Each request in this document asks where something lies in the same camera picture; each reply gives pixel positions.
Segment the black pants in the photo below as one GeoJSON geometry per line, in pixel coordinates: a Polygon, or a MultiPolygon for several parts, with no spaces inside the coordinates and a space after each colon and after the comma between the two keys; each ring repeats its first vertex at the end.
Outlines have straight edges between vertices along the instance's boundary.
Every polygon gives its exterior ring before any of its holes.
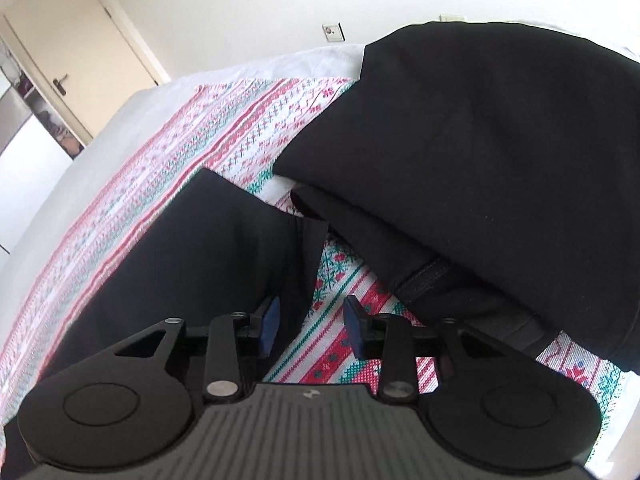
{"type": "MultiPolygon", "coordinates": [[[[503,23],[410,25],[363,49],[359,78],[272,164],[294,212],[198,170],[35,384],[164,318],[206,325],[270,295],[276,382],[331,239],[400,315],[460,318],[537,361],[564,334],[638,389],[638,64],[503,23]]],[[[21,478],[35,464],[17,413],[2,428],[2,477],[21,478]]]]}

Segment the white grey wardrobe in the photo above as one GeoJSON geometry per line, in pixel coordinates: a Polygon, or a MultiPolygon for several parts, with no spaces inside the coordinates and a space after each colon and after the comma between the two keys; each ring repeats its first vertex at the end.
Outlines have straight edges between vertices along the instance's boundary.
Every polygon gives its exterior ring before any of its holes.
{"type": "Polygon", "coordinates": [[[1,253],[29,223],[84,146],[1,46],[1,253]]]}

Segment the white bed sheet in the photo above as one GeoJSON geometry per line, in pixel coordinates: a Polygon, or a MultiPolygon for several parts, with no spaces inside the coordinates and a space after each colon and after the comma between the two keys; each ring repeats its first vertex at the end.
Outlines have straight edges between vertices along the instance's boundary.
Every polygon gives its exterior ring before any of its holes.
{"type": "Polygon", "coordinates": [[[103,256],[202,168],[265,193],[274,160],[359,78],[363,55],[360,44],[323,47],[136,93],[1,254],[2,273],[28,289],[43,271],[103,256]]]}

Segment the wall light switch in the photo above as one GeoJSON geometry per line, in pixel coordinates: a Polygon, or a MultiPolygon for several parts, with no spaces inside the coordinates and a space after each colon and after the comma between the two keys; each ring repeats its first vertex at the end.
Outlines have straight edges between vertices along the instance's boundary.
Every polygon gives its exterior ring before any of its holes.
{"type": "Polygon", "coordinates": [[[327,42],[344,42],[345,36],[340,23],[323,24],[322,30],[327,42]]]}

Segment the cream door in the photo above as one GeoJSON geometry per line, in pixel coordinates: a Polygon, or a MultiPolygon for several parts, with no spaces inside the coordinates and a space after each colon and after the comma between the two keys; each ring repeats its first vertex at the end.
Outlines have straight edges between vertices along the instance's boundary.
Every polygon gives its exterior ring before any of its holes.
{"type": "Polygon", "coordinates": [[[1,37],[82,144],[169,79],[117,0],[1,0],[1,37]]]}

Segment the patterned red green bedspread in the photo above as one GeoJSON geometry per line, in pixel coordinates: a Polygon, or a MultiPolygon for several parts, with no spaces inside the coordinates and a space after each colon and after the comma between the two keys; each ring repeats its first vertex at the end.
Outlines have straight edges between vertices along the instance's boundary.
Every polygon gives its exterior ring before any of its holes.
{"type": "MultiPolygon", "coordinates": [[[[272,164],[350,86],[345,78],[203,81],[179,79],[132,96],[68,166],[17,242],[6,247],[11,255],[1,269],[1,428],[16,415],[89,299],[200,168],[294,212],[288,197],[293,185],[273,179],[272,164]]],[[[303,333],[268,380],[377,386],[380,364],[358,362],[346,349],[340,300],[351,293],[376,313],[409,312],[382,291],[353,252],[331,239],[314,287],[303,333]]],[[[596,464],[610,459],[638,402],[623,407],[634,390],[634,374],[564,334],[538,361],[597,399],[603,426],[588,467],[601,474],[596,464]]],[[[5,449],[2,428],[1,465],[5,449]]]]}

